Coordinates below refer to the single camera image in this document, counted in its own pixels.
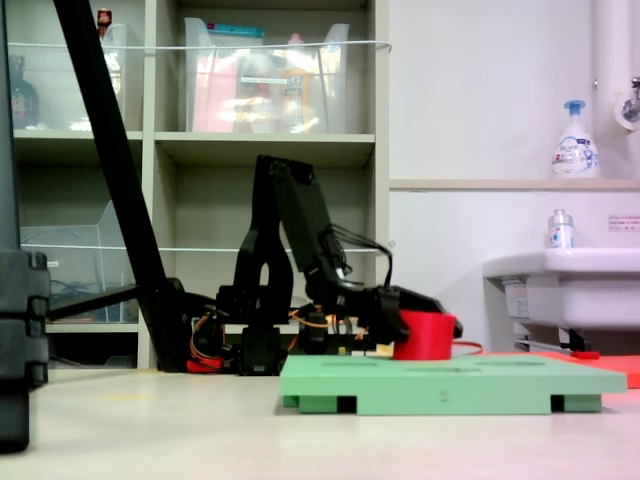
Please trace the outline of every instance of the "plastic box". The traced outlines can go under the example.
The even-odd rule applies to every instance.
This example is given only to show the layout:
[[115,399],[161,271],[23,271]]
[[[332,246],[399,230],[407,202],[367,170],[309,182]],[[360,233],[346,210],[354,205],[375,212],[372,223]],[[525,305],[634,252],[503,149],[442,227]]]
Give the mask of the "plastic box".
[[[345,45],[215,49],[202,20],[185,28],[187,46],[203,47],[187,50],[187,131],[346,133]],[[334,25],[325,42],[348,31]]]
[[[111,202],[97,225],[22,227],[20,242],[23,250],[42,252],[47,256],[52,307],[134,283]],[[138,306],[132,300],[94,310],[69,321],[135,323],[138,321]]]
[[[143,50],[127,25],[111,25],[103,39],[107,67],[127,130],[142,129]],[[24,57],[24,80],[39,103],[39,126],[27,128],[91,131],[78,81],[66,48],[9,46],[9,55]]]

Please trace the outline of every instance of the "red cup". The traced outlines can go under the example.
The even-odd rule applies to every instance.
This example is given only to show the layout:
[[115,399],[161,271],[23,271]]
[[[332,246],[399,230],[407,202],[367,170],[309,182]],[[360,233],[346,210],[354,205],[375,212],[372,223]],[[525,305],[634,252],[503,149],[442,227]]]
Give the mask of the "red cup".
[[409,327],[409,339],[395,342],[394,360],[449,360],[456,317],[446,313],[400,310]]

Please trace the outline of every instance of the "green tray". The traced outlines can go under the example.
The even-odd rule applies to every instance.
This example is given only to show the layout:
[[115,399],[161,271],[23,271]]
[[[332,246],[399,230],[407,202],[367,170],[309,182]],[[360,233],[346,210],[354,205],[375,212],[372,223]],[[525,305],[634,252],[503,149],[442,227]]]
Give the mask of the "green tray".
[[601,394],[627,391],[624,374],[535,355],[399,362],[290,356],[280,374],[284,407],[360,415],[600,412]]

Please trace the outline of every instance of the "sink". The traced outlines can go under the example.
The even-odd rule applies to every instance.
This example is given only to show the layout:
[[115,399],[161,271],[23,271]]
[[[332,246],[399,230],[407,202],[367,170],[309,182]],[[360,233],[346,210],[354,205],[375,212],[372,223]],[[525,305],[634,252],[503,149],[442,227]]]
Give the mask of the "sink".
[[548,249],[490,260],[509,315],[563,329],[640,329],[640,249]]

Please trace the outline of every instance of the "storage bin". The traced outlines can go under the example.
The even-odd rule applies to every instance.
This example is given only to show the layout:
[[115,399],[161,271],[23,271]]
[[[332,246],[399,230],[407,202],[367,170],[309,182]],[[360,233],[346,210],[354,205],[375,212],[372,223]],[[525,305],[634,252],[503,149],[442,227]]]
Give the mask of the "storage bin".
[[[52,307],[134,283],[111,202],[96,225],[22,227],[20,241],[23,250],[47,256]],[[123,302],[68,321],[137,322],[137,302]]]
[[[142,129],[143,50],[118,47],[141,45],[127,25],[111,25],[103,40],[103,50],[111,82],[127,130]],[[91,131],[78,81],[66,48],[9,46],[10,59],[22,58],[22,75],[11,75],[14,128]],[[35,114],[24,119],[26,103],[14,94],[20,76],[35,91]]]
[[[187,50],[187,131],[346,133],[344,45],[216,49],[202,20],[185,28],[187,46],[203,47]],[[334,25],[325,42],[348,30]]]
[[640,329],[640,249],[550,248],[490,260],[516,322],[562,329]]

